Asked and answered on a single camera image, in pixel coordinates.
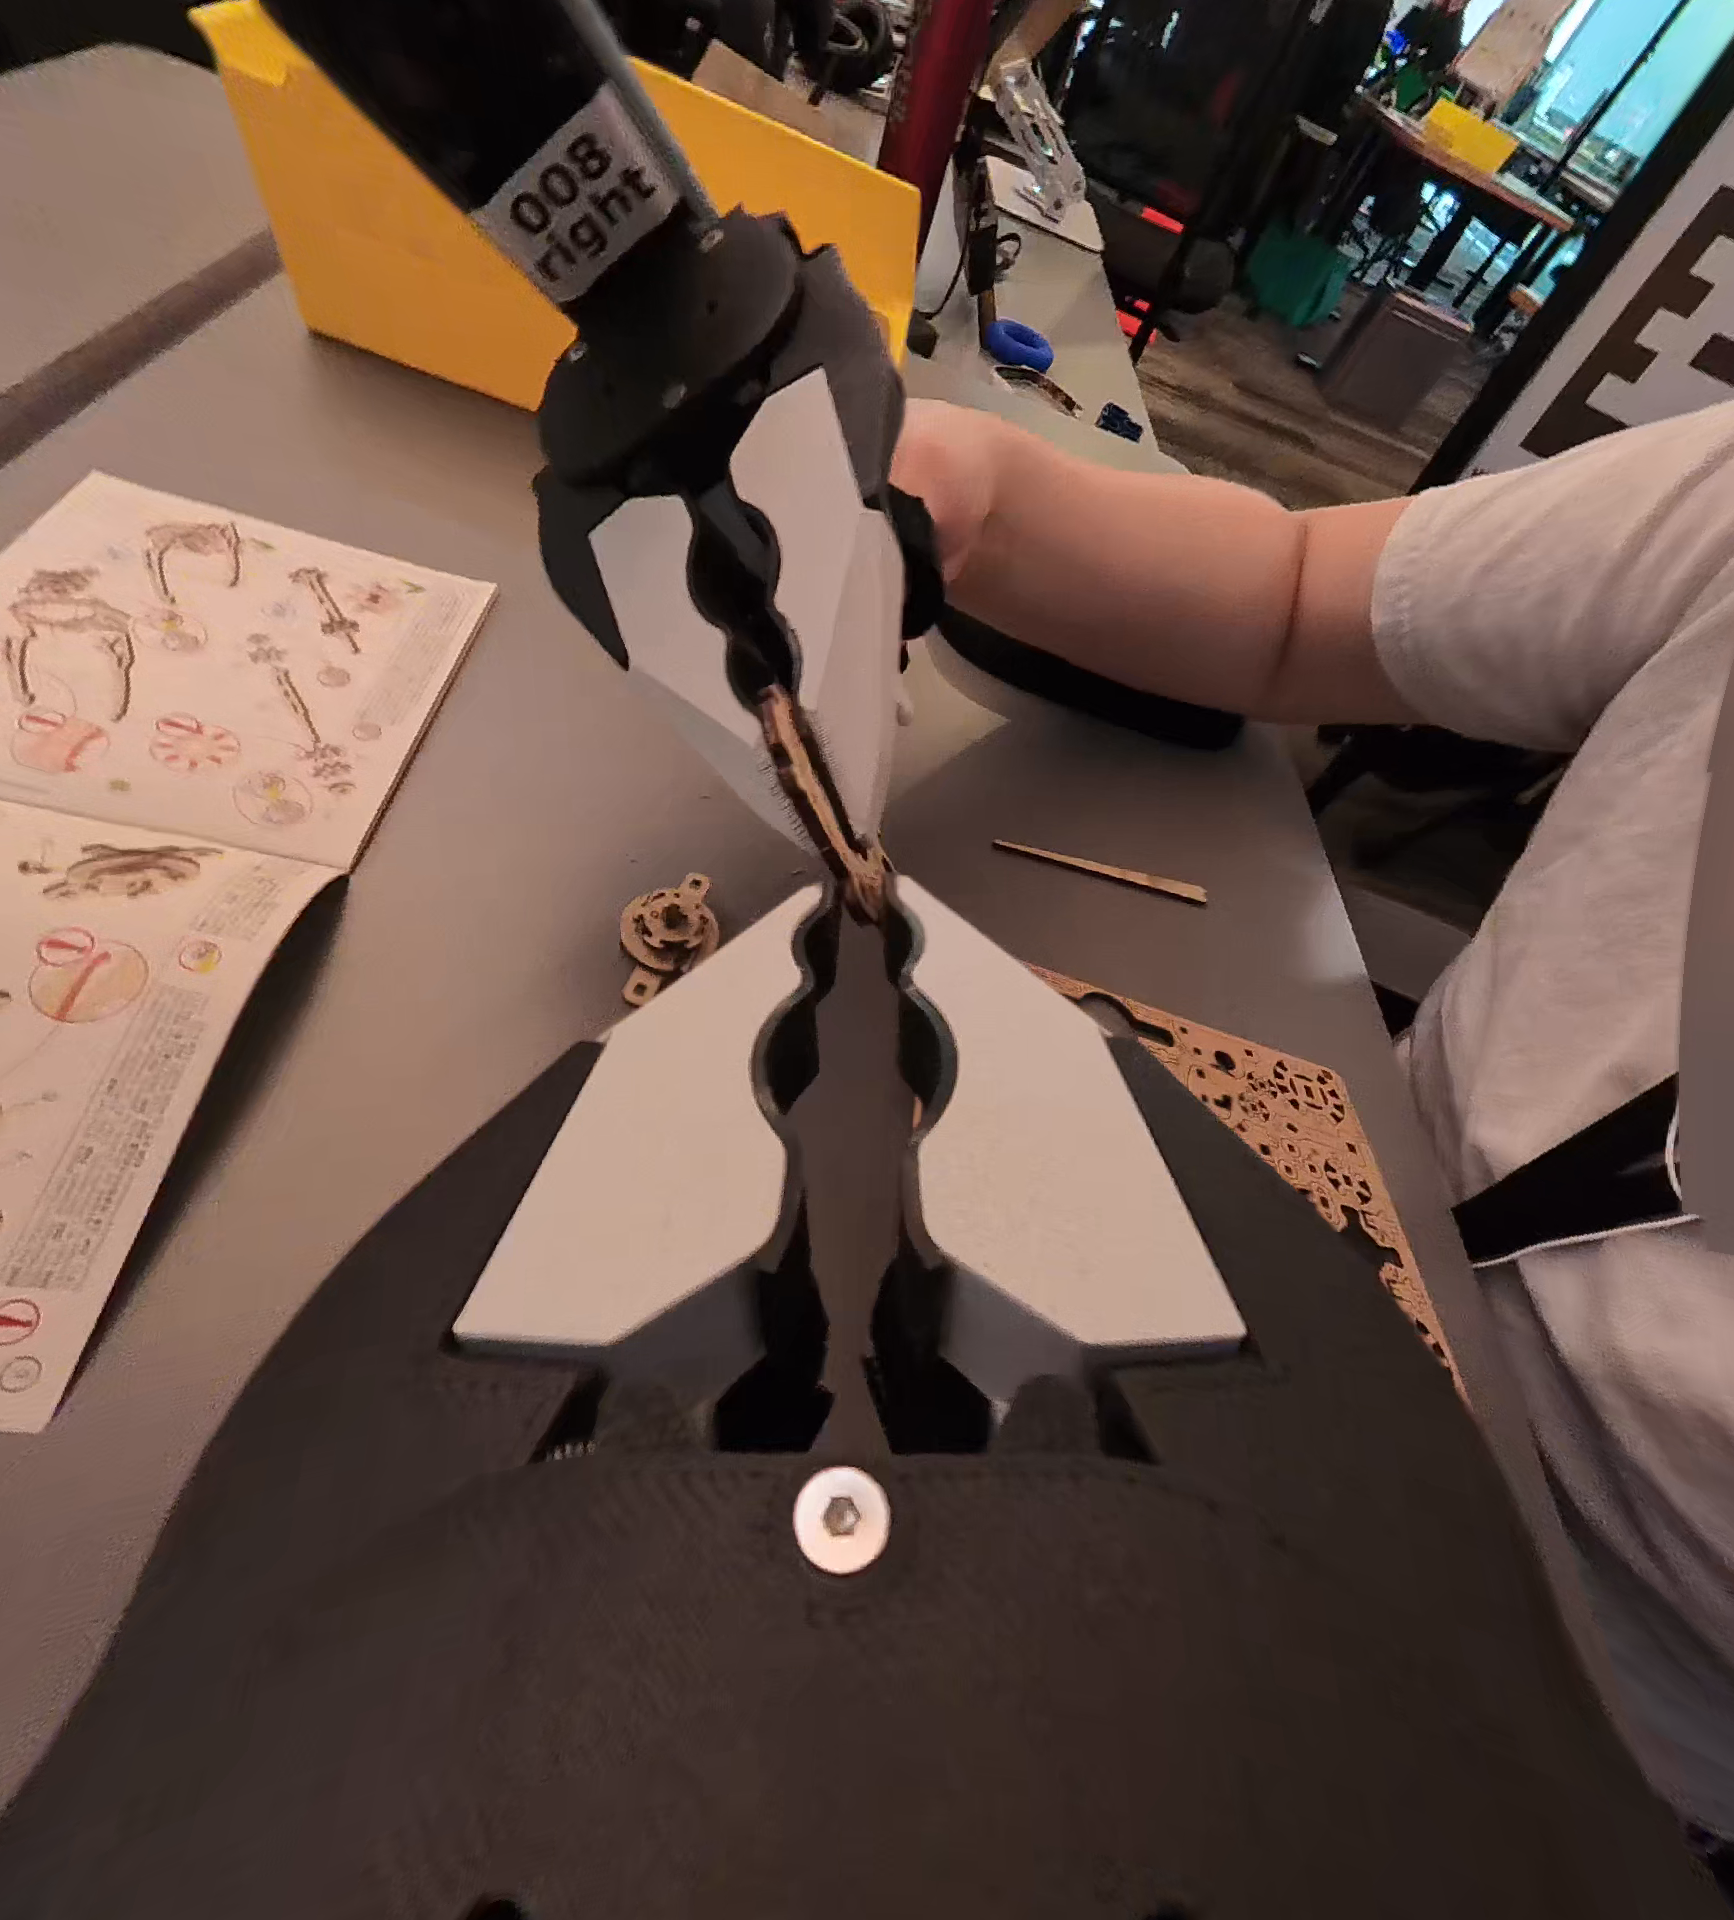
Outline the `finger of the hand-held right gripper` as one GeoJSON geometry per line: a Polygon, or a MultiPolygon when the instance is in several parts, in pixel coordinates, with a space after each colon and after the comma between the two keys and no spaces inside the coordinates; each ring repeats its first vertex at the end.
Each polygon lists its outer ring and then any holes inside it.
{"type": "Polygon", "coordinates": [[[769,592],[799,660],[793,700],[843,821],[880,838],[901,707],[904,559],[864,499],[830,371],[774,390],[736,444],[728,477],[774,540],[769,592]]]}
{"type": "Polygon", "coordinates": [[[588,536],[626,654],[629,682],[763,821],[801,849],[761,719],[733,677],[730,640],[689,583],[692,522],[679,494],[631,495],[588,536]]]}

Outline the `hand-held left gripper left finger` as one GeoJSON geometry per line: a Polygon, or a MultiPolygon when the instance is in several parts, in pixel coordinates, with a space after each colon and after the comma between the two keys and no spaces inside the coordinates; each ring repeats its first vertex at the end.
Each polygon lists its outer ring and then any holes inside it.
{"type": "Polygon", "coordinates": [[[839,918],[799,888],[601,1040],[457,1344],[662,1387],[720,1447],[814,1443],[830,1315],[790,1118],[822,1063],[839,918]]]}

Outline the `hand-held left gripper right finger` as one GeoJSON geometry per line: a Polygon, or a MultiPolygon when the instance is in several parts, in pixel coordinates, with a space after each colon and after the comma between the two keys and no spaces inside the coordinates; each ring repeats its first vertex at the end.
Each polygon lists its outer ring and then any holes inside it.
{"type": "Polygon", "coordinates": [[[1022,1389],[1226,1360],[1249,1329],[1128,1077],[1132,1053],[913,877],[887,891],[908,1109],[875,1410],[982,1452],[1022,1389]]]}

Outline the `small round wooden assembly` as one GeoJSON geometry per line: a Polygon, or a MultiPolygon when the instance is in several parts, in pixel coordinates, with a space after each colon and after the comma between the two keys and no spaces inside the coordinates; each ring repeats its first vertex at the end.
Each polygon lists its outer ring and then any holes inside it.
{"type": "Polygon", "coordinates": [[[618,947],[631,962],[623,1002],[638,1010],[709,959],[720,943],[720,920],[709,874],[652,888],[618,913],[618,947]]]}

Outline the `person's right forearm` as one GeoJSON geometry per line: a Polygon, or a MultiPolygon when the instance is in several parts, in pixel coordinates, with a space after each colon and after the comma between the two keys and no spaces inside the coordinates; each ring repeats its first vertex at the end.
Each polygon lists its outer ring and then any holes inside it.
{"type": "Polygon", "coordinates": [[[1141,691],[1261,721],[1409,724],[1375,636],[1405,510],[1290,510],[1011,433],[959,583],[1002,634],[1141,691]]]}

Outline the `laser-cut wooden parts sheet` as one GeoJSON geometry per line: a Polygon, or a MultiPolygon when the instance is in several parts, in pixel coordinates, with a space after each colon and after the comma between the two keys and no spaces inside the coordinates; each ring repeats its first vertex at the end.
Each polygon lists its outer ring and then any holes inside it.
{"type": "Polygon", "coordinates": [[[1035,965],[1055,991],[1087,1011],[1114,1011],[1134,1037],[1341,1235],[1363,1242],[1385,1291],[1448,1374],[1468,1387],[1409,1230],[1334,1068],[1247,1040],[1065,972],[1035,965]]]}

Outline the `person's right hand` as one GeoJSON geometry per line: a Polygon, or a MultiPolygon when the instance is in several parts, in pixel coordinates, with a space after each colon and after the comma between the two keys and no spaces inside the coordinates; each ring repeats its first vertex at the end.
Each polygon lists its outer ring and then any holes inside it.
{"type": "Polygon", "coordinates": [[[915,400],[895,451],[895,485],[919,501],[951,599],[994,599],[1025,547],[1025,482],[1037,442],[1011,420],[945,400],[915,400]]]}

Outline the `yellow plastic bin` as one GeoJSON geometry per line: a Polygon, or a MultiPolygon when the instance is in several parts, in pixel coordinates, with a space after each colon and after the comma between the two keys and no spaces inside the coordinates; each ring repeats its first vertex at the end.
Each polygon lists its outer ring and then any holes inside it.
{"type": "MultiPolygon", "coordinates": [[[[191,7],[227,90],[309,330],[526,414],[572,324],[255,1],[191,7]]],[[[631,59],[720,210],[785,214],[832,245],[907,354],[921,192],[855,155],[631,59]]]]}

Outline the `thin wooden stick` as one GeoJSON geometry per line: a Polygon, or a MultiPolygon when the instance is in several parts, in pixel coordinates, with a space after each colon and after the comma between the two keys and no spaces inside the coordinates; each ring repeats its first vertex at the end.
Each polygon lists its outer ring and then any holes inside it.
{"type": "Polygon", "coordinates": [[[1015,838],[1002,838],[1002,835],[997,835],[992,839],[992,849],[1006,856],[1038,862],[1050,867],[1060,867],[1065,872],[1097,877],[1097,880],[1120,885],[1125,889],[1132,889],[1132,891],[1162,897],[1162,900],[1176,900],[1191,906],[1208,906],[1212,901],[1205,885],[1185,877],[1176,877],[1176,876],[1142,872],[1142,870],[1126,867],[1114,862],[1094,860],[1089,856],[1060,852],[1060,849],[1020,842],[1015,838]]]}

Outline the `red pole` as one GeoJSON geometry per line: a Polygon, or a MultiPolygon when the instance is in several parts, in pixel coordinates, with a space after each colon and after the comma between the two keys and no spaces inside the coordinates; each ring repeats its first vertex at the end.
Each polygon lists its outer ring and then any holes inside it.
{"type": "Polygon", "coordinates": [[[879,146],[879,165],[923,195],[946,176],[990,57],[990,1],[913,1],[879,146]]]}

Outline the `paper instruction booklet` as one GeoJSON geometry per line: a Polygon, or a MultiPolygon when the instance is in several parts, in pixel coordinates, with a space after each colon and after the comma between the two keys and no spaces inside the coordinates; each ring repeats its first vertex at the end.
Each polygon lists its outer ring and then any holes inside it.
{"type": "Polygon", "coordinates": [[[0,552],[0,1431],[62,1403],[238,1019],[494,599],[102,471],[0,552]]]}

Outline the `person's white shirt torso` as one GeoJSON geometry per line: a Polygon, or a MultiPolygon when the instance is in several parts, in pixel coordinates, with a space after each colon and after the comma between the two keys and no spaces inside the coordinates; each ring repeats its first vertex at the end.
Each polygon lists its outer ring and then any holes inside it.
{"type": "MultiPolygon", "coordinates": [[[[1568,755],[1400,1044],[1459,1195],[1676,1068],[1734,660],[1734,397],[1420,491],[1375,644],[1425,721],[1568,755]]],[[[1734,1257],[1672,1226],[1481,1277],[1643,1767],[1734,1843],[1734,1257]]]]}

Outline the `black office chair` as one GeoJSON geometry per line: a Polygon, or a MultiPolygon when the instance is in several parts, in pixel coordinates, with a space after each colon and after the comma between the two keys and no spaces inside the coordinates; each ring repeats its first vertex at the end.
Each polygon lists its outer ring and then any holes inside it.
{"type": "Polygon", "coordinates": [[[1303,126],[1334,136],[1387,1],[1100,3],[1062,120],[1100,210],[1130,351],[1216,308],[1303,126]]]}

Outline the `small yellow box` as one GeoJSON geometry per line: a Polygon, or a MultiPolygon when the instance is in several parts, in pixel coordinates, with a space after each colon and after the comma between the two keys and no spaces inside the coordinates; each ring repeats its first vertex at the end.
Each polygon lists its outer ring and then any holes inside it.
{"type": "Polygon", "coordinates": [[[1465,167],[1495,176],[1520,149],[1514,131],[1455,97],[1437,97],[1420,120],[1425,141],[1465,167]]]}

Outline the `wooden background table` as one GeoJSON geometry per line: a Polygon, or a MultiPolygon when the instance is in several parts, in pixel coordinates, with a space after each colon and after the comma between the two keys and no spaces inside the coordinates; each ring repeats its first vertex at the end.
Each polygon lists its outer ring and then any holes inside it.
{"type": "Polygon", "coordinates": [[[1389,147],[1407,155],[1438,188],[1496,204],[1506,212],[1508,221],[1539,223],[1559,236],[1575,229],[1575,218],[1564,208],[1504,169],[1491,169],[1465,155],[1447,136],[1430,131],[1423,118],[1409,115],[1365,94],[1357,96],[1354,110],[1361,122],[1372,128],[1389,147]]]}

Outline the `black white marker board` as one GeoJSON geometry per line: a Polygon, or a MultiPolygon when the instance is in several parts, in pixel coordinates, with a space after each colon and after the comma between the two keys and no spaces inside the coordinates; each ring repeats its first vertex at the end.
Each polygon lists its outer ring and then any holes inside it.
{"type": "Polygon", "coordinates": [[[1415,494],[1734,397],[1734,35],[1415,494]]]}

